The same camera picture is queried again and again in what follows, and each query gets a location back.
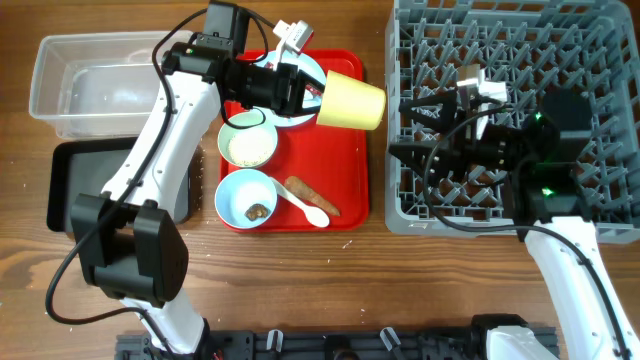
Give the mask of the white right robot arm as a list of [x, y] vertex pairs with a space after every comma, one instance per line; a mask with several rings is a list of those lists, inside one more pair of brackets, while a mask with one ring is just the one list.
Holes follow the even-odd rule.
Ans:
[[397, 142], [388, 152], [420, 176], [430, 213], [468, 233], [480, 227], [445, 218], [431, 190], [471, 166], [502, 170], [505, 209], [549, 290], [570, 357], [636, 359], [639, 338], [626, 317], [598, 249], [591, 208], [579, 187], [575, 162], [590, 135], [587, 99], [569, 89], [547, 93], [520, 128], [482, 126], [508, 111], [505, 101], [477, 95], [467, 109], [455, 90], [404, 101], [401, 114], [439, 133], [431, 142]]

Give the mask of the light blue bowl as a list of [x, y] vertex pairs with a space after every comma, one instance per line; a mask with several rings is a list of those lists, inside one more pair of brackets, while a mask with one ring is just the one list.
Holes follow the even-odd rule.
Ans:
[[[270, 178], [255, 169], [240, 169], [225, 176], [215, 191], [215, 209], [220, 219], [232, 228], [249, 230], [265, 224], [275, 213], [278, 195]], [[244, 213], [260, 203], [271, 210], [266, 219], [248, 220]]]

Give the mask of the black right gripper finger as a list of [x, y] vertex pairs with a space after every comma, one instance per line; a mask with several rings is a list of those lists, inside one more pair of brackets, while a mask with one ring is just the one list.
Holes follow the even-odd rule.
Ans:
[[427, 161], [435, 141], [400, 141], [389, 145], [388, 153], [419, 176], [443, 178], [452, 170], [447, 155], [435, 155], [427, 169]]
[[404, 101], [399, 113], [437, 133], [448, 132], [455, 122], [458, 110], [457, 92], [446, 92]]

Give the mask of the red snack wrapper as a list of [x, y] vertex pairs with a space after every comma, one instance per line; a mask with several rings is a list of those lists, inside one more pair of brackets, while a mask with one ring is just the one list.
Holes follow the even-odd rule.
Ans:
[[312, 96], [320, 96], [322, 92], [311, 85], [306, 85], [305, 90], [308, 91]]

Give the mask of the yellow plastic cup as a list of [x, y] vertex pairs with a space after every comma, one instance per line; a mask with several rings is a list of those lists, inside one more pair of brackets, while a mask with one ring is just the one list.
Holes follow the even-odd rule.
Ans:
[[375, 130], [381, 123], [386, 104], [384, 90], [329, 71], [316, 123], [355, 130]]

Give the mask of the mint green bowl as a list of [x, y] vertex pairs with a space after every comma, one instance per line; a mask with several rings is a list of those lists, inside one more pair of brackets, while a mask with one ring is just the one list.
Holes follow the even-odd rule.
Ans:
[[276, 127], [259, 109], [238, 113], [230, 118], [236, 129], [224, 124], [218, 133], [218, 150], [231, 165], [239, 168], [258, 168], [274, 155], [278, 145]]

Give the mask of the white rice pile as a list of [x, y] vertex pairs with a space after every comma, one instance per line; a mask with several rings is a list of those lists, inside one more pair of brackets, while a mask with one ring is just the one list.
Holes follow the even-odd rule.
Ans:
[[239, 132], [228, 143], [231, 161], [241, 167], [258, 166], [269, 159], [274, 149], [272, 137], [263, 130]]

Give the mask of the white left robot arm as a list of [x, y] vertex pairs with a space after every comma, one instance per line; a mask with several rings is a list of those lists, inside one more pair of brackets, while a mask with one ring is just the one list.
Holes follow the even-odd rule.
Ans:
[[150, 117], [121, 168], [100, 194], [81, 194], [71, 211], [85, 281], [139, 316], [150, 351], [165, 359], [210, 359], [209, 324], [183, 289], [187, 246], [174, 222], [184, 175], [225, 101], [278, 115], [315, 114], [308, 89], [323, 91], [324, 74], [274, 60], [265, 68], [238, 59], [231, 45], [178, 42], [154, 66], [161, 88]]

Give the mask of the brown food scrap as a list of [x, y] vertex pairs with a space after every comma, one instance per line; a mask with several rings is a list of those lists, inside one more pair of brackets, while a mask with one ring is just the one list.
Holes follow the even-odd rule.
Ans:
[[263, 204], [256, 203], [251, 205], [244, 213], [245, 217], [250, 221], [258, 219], [266, 219], [271, 215], [271, 210]]

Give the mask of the brown carrot piece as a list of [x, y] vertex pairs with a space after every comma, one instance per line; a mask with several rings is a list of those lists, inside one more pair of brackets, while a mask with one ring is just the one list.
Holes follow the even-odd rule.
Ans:
[[296, 197], [310, 202], [311, 204], [321, 208], [328, 214], [332, 216], [340, 216], [341, 213], [339, 209], [318, 194], [315, 190], [313, 190], [310, 186], [308, 186], [305, 182], [303, 182], [300, 178], [296, 176], [289, 176], [284, 183], [285, 188], [293, 193]]

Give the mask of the white plastic spoon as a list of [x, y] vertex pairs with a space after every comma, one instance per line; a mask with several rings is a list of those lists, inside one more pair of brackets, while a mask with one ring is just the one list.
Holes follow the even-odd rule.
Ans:
[[270, 177], [271, 182], [274, 184], [276, 192], [279, 196], [283, 197], [291, 204], [299, 208], [306, 220], [313, 226], [318, 228], [326, 228], [330, 224], [329, 216], [320, 208], [305, 204], [301, 199], [296, 197], [293, 193], [287, 190], [280, 182], [275, 178]]

